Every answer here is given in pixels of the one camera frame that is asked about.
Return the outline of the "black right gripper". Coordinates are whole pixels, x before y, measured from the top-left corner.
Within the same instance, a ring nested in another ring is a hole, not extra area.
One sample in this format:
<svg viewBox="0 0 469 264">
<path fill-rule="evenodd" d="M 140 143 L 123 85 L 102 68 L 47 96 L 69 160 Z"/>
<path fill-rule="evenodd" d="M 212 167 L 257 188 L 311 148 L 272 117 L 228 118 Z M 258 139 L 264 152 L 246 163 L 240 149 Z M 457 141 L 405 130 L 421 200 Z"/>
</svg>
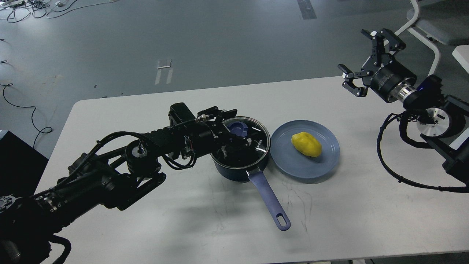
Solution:
<svg viewBox="0 0 469 264">
<path fill-rule="evenodd" d="M 372 41 L 372 54 L 368 57 L 362 68 L 379 67 L 374 71 L 369 82 L 371 88 L 386 103 L 397 100 L 394 89 L 401 82 L 415 85 L 417 76 L 400 62 L 394 60 L 394 54 L 404 50 L 406 44 L 391 30 L 383 28 L 379 31 L 369 32 L 365 29 L 361 33 Z M 368 87 L 358 87 L 354 80 L 363 79 L 371 75 L 370 71 L 352 72 L 347 66 L 338 64 L 342 71 L 342 87 L 352 95 L 363 98 L 368 93 Z"/>
</svg>

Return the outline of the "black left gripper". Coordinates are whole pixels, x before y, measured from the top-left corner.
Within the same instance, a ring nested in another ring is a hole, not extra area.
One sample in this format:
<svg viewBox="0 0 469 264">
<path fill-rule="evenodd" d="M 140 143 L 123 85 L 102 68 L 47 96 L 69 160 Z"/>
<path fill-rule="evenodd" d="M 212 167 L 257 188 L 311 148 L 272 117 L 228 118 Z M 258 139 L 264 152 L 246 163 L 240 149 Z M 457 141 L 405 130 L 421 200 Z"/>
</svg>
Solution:
<svg viewBox="0 0 469 264">
<path fill-rule="evenodd" d="M 217 106 L 210 107 L 197 113 L 196 122 L 191 125 L 191 146 L 196 157 L 211 154 L 221 146 L 224 158 L 232 158 L 246 152 L 249 143 L 246 137 L 235 134 L 227 134 L 227 129 L 222 124 L 225 119 L 233 118 L 237 110 L 221 110 Z"/>
</svg>

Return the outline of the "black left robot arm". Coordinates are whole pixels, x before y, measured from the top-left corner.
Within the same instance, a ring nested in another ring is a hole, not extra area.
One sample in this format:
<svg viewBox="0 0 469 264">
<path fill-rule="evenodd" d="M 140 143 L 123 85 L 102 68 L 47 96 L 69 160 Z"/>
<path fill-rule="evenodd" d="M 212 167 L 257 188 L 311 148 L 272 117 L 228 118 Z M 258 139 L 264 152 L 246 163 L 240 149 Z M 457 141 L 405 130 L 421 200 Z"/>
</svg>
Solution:
<svg viewBox="0 0 469 264">
<path fill-rule="evenodd" d="M 71 242 L 58 233 L 97 205 L 123 211 L 165 180 L 168 167 L 184 170 L 224 146 L 244 142 L 223 124 L 237 110 L 217 106 L 193 115 L 184 103 L 171 105 L 168 127 L 148 133 L 113 132 L 98 140 L 72 165 L 69 176 L 30 197 L 1 197 L 1 263 L 40 264 L 52 244 L 64 247 L 55 259 L 63 264 Z"/>
</svg>

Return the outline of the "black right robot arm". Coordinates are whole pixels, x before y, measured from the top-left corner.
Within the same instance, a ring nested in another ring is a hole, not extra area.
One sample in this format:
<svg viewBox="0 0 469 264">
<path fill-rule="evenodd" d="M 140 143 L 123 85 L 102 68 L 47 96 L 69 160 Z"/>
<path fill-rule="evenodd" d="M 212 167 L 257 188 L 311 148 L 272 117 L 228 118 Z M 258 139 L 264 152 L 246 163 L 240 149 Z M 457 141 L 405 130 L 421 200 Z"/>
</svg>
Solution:
<svg viewBox="0 0 469 264">
<path fill-rule="evenodd" d="M 339 64 L 342 87 L 363 98 L 368 90 L 384 102 L 399 101 L 404 107 L 400 114 L 391 113 L 384 120 L 377 136 L 377 156 L 383 168 L 398 182 L 412 187 L 440 192 L 468 193 L 468 103 L 452 95 L 442 94 L 442 80 L 434 74 L 416 85 L 416 75 L 395 55 L 406 44 L 391 30 L 361 33 L 372 43 L 371 55 L 357 72 Z M 388 125 L 399 123 L 400 138 L 418 149 L 434 149 L 444 158 L 446 174 L 462 182 L 462 187 L 440 187 L 421 184 L 394 172 L 384 161 L 381 141 Z"/>
</svg>

